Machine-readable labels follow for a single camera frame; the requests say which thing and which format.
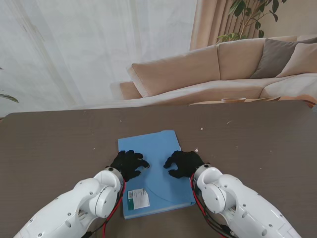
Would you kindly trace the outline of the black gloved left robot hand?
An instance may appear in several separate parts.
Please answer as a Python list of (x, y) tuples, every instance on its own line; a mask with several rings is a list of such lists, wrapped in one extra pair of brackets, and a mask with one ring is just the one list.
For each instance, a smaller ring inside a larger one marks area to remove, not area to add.
[(143, 159), (143, 154), (135, 153), (133, 150), (120, 151), (110, 165), (118, 170), (125, 182), (139, 176), (139, 167), (148, 168), (149, 163)]

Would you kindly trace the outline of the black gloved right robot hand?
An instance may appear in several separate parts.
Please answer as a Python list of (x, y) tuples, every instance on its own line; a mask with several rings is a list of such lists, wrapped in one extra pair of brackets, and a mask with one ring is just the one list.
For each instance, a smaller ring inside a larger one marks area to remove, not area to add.
[(173, 164), (177, 166), (176, 170), (169, 170), (170, 176), (180, 179), (180, 178), (190, 178), (196, 170), (204, 165), (200, 156), (194, 152), (184, 152), (184, 151), (174, 151), (173, 154), (167, 159), (164, 164), (164, 168), (168, 169)]

